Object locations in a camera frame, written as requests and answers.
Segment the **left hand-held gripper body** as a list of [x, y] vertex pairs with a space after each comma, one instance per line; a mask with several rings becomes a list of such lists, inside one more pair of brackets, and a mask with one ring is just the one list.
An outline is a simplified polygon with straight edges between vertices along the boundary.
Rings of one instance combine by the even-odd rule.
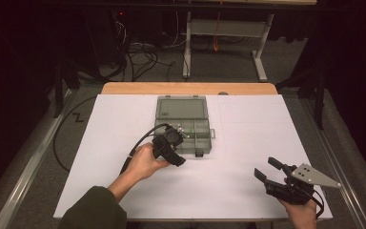
[[153, 155], [155, 158], [177, 157], [177, 146], [183, 143], [184, 136], [175, 128], [168, 126], [163, 134], [157, 135], [152, 140]]

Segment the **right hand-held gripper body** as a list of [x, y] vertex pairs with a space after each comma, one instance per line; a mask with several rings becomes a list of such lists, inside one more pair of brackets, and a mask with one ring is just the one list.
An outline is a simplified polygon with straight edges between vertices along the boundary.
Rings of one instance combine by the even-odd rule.
[[280, 164], [275, 165], [275, 168], [282, 170], [287, 179], [284, 184], [280, 184], [265, 178], [266, 193], [290, 204], [306, 204], [313, 198], [315, 185], [333, 188], [341, 187], [338, 181], [305, 163], [300, 166]]

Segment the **grey plastic compartment box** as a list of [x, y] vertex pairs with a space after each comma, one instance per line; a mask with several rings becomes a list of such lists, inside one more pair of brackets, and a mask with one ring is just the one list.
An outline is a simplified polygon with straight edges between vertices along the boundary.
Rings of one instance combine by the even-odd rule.
[[160, 95], [157, 98], [154, 125], [168, 123], [186, 136], [176, 152], [203, 157], [212, 149], [214, 131], [210, 127], [205, 95]]

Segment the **person's left hand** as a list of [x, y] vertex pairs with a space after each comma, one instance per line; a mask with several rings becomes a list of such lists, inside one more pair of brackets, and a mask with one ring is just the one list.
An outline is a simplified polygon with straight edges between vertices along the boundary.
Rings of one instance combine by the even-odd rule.
[[165, 159], [156, 159], [153, 145], [146, 143], [135, 151], [130, 164], [122, 174], [129, 182], [138, 182], [152, 176], [156, 171], [166, 168], [170, 163]]

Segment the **person's right hand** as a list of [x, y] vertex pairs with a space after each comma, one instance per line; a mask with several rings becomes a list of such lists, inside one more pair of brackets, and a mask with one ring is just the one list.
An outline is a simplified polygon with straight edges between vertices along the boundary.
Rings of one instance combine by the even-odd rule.
[[295, 229], [316, 229], [316, 203], [309, 200], [304, 205], [292, 205], [279, 200], [284, 206], [288, 218]]

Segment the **white table mat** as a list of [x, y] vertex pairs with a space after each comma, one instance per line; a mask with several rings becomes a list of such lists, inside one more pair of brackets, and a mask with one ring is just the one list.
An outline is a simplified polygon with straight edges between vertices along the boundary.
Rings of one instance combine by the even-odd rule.
[[[92, 186], [109, 185], [137, 140], [154, 125], [156, 96], [97, 97], [54, 212], [61, 218]], [[300, 165], [308, 158], [280, 95], [210, 95], [215, 137], [203, 157], [187, 155], [136, 184], [120, 204], [130, 220], [275, 220], [287, 214], [254, 177], [281, 181], [269, 157]]]

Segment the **black metal stand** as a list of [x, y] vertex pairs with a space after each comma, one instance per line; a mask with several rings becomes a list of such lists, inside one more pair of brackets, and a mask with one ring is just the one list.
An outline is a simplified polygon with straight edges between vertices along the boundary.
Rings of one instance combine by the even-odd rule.
[[322, 130], [322, 113], [324, 108], [325, 74], [318, 70], [307, 70], [303, 73], [296, 73], [288, 79], [277, 84], [275, 88], [279, 91], [286, 87], [299, 86], [297, 95], [299, 98], [315, 99], [314, 121], [317, 127]]
[[65, 61], [58, 61], [54, 72], [54, 118], [57, 118], [64, 108], [65, 96], [63, 85], [66, 85], [71, 90], [80, 88], [77, 72], [73, 69], [72, 65]]

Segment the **dark computer tower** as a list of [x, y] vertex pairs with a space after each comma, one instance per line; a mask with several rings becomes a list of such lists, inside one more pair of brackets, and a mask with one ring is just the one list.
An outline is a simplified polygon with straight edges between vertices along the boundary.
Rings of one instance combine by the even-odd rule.
[[114, 19], [111, 10], [86, 10], [84, 14], [97, 64], [111, 69], [119, 67], [126, 52], [124, 26]]

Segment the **aluminium floor rail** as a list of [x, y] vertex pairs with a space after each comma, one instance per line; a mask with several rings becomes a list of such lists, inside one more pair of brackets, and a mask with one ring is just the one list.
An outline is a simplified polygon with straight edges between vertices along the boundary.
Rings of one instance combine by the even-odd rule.
[[64, 108], [59, 112], [58, 117], [53, 117], [49, 122], [48, 129], [44, 132], [42, 139], [33, 151], [30, 159], [25, 166], [21, 176], [18, 178], [15, 186], [13, 187], [10, 196], [8, 197], [5, 205], [0, 212], [0, 229], [8, 229], [15, 217], [23, 199], [25, 198], [31, 184], [38, 173], [38, 170], [42, 164], [43, 159], [46, 156], [46, 151], [53, 139], [54, 133], [59, 127], [59, 124], [64, 118], [65, 111], [70, 106], [74, 99], [76, 90], [67, 89], [64, 98]]
[[346, 174], [344, 173], [339, 160], [336, 158], [336, 154], [332, 149], [328, 137], [322, 129], [318, 127], [315, 122], [315, 114], [313, 111], [313, 106], [306, 99], [300, 99], [300, 104], [303, 110], [306, 112], [310, 122], [312, 123], [317, 137], [324, 149], [324, 157], [326, 163], [330, 168], [331, 174], [334, 178], [341, 184], [339, 192], [347, 206], [350, 215], [353, 218], [354, 224], [357, 229], [366, 229], [366, 214], [364, 213], [355, 190], [353, 189], [351, 183], [349, 182]]

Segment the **white metal desk frame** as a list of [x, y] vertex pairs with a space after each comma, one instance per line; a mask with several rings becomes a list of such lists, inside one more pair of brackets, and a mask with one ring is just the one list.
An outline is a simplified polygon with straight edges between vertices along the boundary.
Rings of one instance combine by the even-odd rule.
[[233, 21], [221, 20], [220, 15], [215, 19], [197, 19], [192, 18], [192, 13], [187, 13], [186, 20], [186, 42], [183, 55], [183, 72], [184, 78], [191, 76], [192, 69], [192, 36], [193, 35], [209, 35], [213, 38], [213, 47], [218, 49], [218, 37], [245, 37], [258, 38], [259, 44], [255, 50], [252, 50], [252, 58], [260, 82], [268, 80], [265, 69], [261, 60], [271, 26], [275, 16], [269, 14], [265, 21]]

